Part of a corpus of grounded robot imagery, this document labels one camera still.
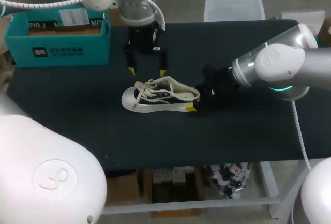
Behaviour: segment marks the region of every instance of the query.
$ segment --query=white shoelace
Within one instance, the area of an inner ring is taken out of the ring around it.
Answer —
[[[133,107],[136,107],[141,98],[157,96],[157,94],[151,92],[152,89],[155,89],[157,87],[157,84],[151,85],[153,81],[154,80],[150,79],[146,83],[138,81],[134,84],[134,88],[139,90],[139,94]]]

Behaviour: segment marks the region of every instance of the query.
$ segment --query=white chair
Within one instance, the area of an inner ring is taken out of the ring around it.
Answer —
[[[262,0],[206,0],[204,21],[265,20]]]

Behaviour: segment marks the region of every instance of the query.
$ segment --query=teal cardboard box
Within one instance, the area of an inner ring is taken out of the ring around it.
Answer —
[[[72,25],[100,26],[101,33],[27,35],[30,27],[63,26],[68,21]],[[109,15],[76,5],[17,13],[6,31],[5,42],[18,67],[106,65],[110,52]]]

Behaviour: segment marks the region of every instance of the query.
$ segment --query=sneaker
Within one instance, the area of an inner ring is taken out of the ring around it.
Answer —
[[[138,113],[156,111],[196,111],[193,102],[200,98],[194,88],[178,83],[172,77],[136,82],[134,87],[124,91],[122,105],[127,110]]]

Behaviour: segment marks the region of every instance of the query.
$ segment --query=black table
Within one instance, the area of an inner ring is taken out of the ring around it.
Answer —
[[[207,63],[231,61],[296,25],[295,21],[168,24],[168,75],[187,85],[202,81]],[[291,104],[261,87],[237,104],[208,115],[139,114],[121,105],[135,81],[159,77],[156,57],[138,56],[134,77],[122,46],[126,29],[113,28],[108,66],[17,68],[9,96],[32,118],[89,149],[106,171],[302,159]],[[331,92],[311,89],[297,102],[309,158],[331,156]]]

